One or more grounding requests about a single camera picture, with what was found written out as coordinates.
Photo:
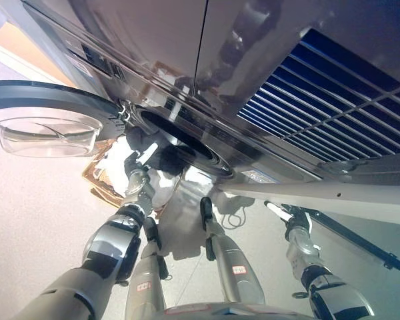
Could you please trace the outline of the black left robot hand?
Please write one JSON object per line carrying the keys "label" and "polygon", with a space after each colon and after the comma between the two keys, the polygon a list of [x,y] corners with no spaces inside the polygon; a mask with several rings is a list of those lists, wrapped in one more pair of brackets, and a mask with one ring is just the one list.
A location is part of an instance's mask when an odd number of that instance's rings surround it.
{"label": "black left robot hand", "polygon": [[130,175],[132,170],[144,165],[148,166],[148,168],[160,170],[159,148],[151,154],[144,164],[140,160],[141,156],[146,155],[148,148],[152,144],[159,143],[161,139],[160,132],[148,134],[140,127],[133,127],[126,132],[125,137],[130,149],[133,151],[124,161],[124,170],[127,176]]}

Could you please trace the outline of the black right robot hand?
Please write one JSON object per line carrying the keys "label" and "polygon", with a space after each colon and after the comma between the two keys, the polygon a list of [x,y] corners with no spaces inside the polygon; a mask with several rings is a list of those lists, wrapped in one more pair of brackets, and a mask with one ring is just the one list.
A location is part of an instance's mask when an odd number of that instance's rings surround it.
{"label": "black right robot hand", "polygon": [[264,201],[264,205],[284,222],[288,231],[296,227],[301,227],[306,229],[309,233],[311,232],[311,218],[306,214],[306,212],[300,210],[300,208],[295,207],[290,211],[287,211],[270,201]]}

